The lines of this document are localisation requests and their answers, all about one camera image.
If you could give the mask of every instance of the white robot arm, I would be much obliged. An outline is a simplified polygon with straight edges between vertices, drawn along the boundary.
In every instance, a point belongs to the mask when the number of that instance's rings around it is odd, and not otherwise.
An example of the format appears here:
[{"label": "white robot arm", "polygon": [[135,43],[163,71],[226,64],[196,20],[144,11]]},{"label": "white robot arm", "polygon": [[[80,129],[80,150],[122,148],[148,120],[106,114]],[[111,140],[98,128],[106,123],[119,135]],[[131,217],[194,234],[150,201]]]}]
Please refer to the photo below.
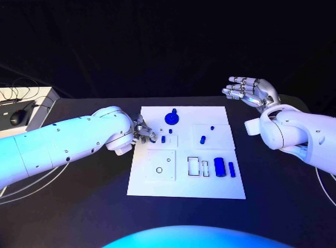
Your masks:
[{"label": "white robot arm", "polygon": [[27,133],[0,139],[0,189],[34,174],[72,162],[105,145],[116,155],[131,150],[141,136],[155,134],[142,116],[131,119],[119,107],[106,107],[90,116],[57,122]]},{"label": "white robot arm", "polygon": [[295,155],[307,164],[336,175],[336,118],[301,112],[281,104],[264,79],[230,77],[222,92],[253,106],[261,117],[245,122],[249,135],[261,134],[269,149]]}]

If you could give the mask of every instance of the computer mouse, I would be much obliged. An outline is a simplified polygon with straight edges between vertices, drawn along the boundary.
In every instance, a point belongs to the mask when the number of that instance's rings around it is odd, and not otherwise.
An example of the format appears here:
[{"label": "computer mouse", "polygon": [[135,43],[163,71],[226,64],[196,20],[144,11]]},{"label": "computer mouse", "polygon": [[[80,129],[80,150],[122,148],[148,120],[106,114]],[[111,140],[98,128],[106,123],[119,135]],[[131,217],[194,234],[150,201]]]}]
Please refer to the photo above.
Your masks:
[{"label": "computer mouse", "polygon": [[13,126],[18,125],[24,119],[26,116],[26,111],[24,110],[15,110],[11,117],[10,117],[10,123]]}]

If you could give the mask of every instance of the small blue piece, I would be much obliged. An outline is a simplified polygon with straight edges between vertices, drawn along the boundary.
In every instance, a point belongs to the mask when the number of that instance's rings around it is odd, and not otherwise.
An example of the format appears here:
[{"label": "small blue piece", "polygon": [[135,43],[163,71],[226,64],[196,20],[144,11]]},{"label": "small blue piece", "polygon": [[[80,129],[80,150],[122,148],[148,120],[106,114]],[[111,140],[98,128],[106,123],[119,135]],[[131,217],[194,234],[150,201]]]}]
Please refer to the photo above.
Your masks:
[{"label": "small blue piece", "polygon": [[229,162],[229,173],[230,173],[230,177],[236,177],[235,168],[233,168],[233,163],[232,162]]},{"label": "small blue piece", "polygon": [[201,136],[201,137],[200,137],[200,141],[199,141],[199,143],[200,143],[200,144],[204,144],[204,140],[206,140],[206,137],[204,137],[204,136]]},{"label": "small blue piece", "polygon": [[174,125],[178,122],[178,115],[176,113],[176,109],[173,108],[171,113],[165,115],[165,123],[168,125]]},{"label": "small blue piece", "polygon": [[223,158],[214,158],[213,162],[214,162],[216,177],[225,177],[226,169],[225,169]]}]

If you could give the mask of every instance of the black table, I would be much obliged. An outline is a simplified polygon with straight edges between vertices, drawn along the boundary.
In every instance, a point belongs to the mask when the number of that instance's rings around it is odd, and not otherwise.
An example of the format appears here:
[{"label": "black table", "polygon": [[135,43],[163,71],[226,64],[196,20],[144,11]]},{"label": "black table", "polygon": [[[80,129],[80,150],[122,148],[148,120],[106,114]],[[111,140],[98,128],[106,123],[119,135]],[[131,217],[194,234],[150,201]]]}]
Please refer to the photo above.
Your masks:
[{"label": "black table", "polygon": [[[297,157],[269,150],[259,135],[248,136],[243,122],[259,117],[252,107],[225,97],[60,99],[44,125],[111,105],[128,114],[141,106],[226,107],[246,200],[126,196],[132,151],[116,156],[102,147],[67,166],[38,193],[0,206],[0,247],[101,247],[170,225],[229,228],[297,247],[336,247],[336,207],[315,170]],[[7,192],[41,175],[11,185]],[[324,172],[321,178],[336,199],[336,183]]]}]

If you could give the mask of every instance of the robotic hand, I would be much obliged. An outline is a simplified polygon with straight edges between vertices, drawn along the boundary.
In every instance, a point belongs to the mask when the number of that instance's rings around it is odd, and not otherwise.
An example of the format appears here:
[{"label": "robotic hand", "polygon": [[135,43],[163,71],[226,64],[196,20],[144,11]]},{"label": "robotic hand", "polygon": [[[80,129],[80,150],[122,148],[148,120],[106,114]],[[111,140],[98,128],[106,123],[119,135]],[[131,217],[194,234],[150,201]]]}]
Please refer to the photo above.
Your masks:
[{"label": "robotic hand", "polygon": [[27,133],[0,139],[0,189],[34,174],[93,154],[105,145],[116,155],[155,134],[142,116],[129,118],[119,107],[99,109]]},{"label": "robotic hand", "polygon": [[336,118],[307,114],[281,104],[275,88],[264,79],[229,77],[238,84],[222,89],[227,99],[240,99],[261,117],[246,121],[248,135],[261,134],[268,147],[292,154],[307,164],[336,175]]}]

